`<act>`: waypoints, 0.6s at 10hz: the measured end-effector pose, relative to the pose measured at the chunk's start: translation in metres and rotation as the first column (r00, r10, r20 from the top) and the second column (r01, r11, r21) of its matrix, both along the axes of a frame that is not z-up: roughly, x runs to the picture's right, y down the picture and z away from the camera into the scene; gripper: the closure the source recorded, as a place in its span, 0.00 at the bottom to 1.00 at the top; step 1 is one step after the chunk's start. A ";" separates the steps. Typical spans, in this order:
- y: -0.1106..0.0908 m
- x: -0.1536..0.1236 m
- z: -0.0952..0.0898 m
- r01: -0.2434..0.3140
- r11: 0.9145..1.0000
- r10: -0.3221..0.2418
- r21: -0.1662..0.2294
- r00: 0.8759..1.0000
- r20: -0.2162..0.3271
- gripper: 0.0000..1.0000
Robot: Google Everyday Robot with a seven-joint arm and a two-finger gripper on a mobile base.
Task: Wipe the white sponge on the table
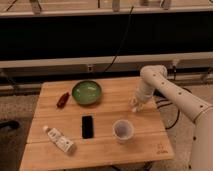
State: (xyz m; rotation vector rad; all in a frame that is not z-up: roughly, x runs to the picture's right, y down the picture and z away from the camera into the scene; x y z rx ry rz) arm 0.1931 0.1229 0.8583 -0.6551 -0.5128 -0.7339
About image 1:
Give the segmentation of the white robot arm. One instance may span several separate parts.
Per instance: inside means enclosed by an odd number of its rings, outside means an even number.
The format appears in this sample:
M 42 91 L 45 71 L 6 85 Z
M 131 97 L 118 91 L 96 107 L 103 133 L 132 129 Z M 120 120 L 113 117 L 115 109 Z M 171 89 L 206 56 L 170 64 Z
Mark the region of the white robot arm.
M 189 93 L 167 79 L 163 65 L 145 66 L 131 100 L 133 112 L 139 112 L 157 89 L 182 111 L 194 124 L 189 171 L 213 171 L 213 104 Z

